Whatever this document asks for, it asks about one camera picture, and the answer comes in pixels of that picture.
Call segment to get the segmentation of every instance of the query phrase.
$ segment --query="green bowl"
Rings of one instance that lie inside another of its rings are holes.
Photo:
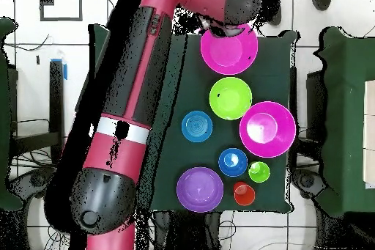
[[[217,81],[209,92],[209,105],[224,120],[237,120],[251,107],[250,87],[241,79],[228,77]]]
[[[263,183],[270,177],[270,168],[266,163],[253,162],[249,167],[249,176],[256,183]]]

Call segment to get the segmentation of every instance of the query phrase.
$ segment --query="white stripe band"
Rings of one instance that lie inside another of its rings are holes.
[[[97,126],[97,132],[107,136],[115,136],[118,120],[109,117],[101,117]],[[146,144],[149,130],[137,125],[129,124],[129,131],[125,140]]]

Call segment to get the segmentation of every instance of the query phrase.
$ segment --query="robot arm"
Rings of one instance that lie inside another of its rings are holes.
[[[108,23],[119,21],[119,6]],[[236,25],[256,17],[261,0],[141,0],[70,197],[74,222],[92,235],[87,250],[133,250],[134,224],[124,222],[135,205],[177,6],[233,36],[240,33]]]

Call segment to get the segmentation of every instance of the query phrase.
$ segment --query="magenta bowl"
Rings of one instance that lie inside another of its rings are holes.
[[[207,30],[201,38],[201,54],[206,64],[219,74],[233,76],[248,69],[258,53],[258,37],[249,25],[236,37],[215,37]]]
[[[240,122],[242,143],[260,158],[285,153],[296,136],[296,124],[289,110],[279,103],[264,101],[251,106]]]

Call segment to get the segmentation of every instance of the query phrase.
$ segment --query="plastic bowl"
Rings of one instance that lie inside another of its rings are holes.
[[[238,177],[248,167],[248,158],[240,149],[229,148],[224,150],[219,157],[219,168],[226,176]]]
[[[213,112],[224,120],[237,120],[250,108],[250,87],[235,77],[222,78],[209,92],[209,105]]]
[[[296,124],[289,110],[279,103],[257,103],[240,122],[242,143],[260,158],[274,158],[285,153],[296,136]]]
[[[182,120],[181,130],[187,140],[203,142],[211,136],[212,120],[202,111],[192,111]]]
[[[206,64],[219,74],[233,76],[248,69],[258,53],[258,37],[249,25],[235,37],[215,37],[207,30],[201,38],[201,54]]]
[[[213,210],[223,198],[224,186],[220,176],[206,167],[193,167],[177,182],[177,198],[182,206],[196,213]]]

